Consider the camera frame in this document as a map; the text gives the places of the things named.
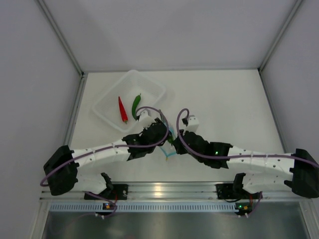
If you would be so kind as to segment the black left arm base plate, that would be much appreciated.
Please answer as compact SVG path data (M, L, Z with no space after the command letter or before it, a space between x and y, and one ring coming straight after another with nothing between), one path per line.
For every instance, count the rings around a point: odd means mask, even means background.
M127 200L128 185L114 184L112 186L99 186L94 189L86 190L85 200Z

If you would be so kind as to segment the green fake chili pepper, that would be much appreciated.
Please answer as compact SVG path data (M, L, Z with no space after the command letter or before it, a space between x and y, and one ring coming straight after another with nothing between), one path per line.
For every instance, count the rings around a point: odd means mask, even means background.
M131 113L132 113L132 116L133 116L133 118L134 118L135 120L138 119L138 118L137 118L137 113L136 113L136 111L137 111L137 107L138 107L140 101L141 101L141 94L138 94L138 95L135 97L135 99L134 99L134 101L133 101L133 103L132 103L132 108L131 108Z

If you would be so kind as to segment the clear zip top bag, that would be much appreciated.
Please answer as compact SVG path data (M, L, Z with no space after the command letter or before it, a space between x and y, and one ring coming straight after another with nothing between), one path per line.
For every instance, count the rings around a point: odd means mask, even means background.
M168 126L169 128L169 133L171 133L174 136L174 140L176 139L176 135L174 132L174 128L172 124L168 121L167 123L164 122L164 118L161 116L160 117L161 121L165 124L165 126ZM170 145L168 141L166 141L161 147L161 151L165 155L165 160L168 161L170 157L173 157L176 155L176 150L173 145Z

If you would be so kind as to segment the red fake chili pepper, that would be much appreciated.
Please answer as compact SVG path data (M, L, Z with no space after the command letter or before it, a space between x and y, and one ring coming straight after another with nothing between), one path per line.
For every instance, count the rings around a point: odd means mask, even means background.
M118 96L118 104L119 104L119 110L120 110L120 115L121 115L122 122L124 122L125 124L127 124L127 122L128 122L128 116L127 116L125 107L124 107L124 105L123 105L123 103L122 103L122 100L121 100L121 97L120 97L120 96Z

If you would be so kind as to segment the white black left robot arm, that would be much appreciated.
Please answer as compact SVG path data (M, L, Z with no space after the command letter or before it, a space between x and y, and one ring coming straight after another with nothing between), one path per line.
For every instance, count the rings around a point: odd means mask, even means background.
M153 153L157 146L163 145L169 138L167 125L167 120L156 118L142 132L129 134L111 144L80 150L63 145L45 163L45 178L40 184L48 187L52 196L75 190L88 191L107 199L113 192L107 166Z

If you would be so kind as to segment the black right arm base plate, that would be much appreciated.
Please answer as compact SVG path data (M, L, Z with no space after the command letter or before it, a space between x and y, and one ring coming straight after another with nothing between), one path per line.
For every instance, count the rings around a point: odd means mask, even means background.
M249 199L249 194L240 187L235 187L232 183L216 184L218 199L226 201L239 201Z

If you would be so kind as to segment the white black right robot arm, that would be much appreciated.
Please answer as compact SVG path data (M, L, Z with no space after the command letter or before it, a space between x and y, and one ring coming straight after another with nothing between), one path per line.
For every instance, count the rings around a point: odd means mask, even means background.
M214 169L235 173L233 193L243 198L259 192L292 191L304 198L319 196L319 165L304 149L265 154L229 143L208 142L194 132L180 130L173 141L177 154L189 154Z

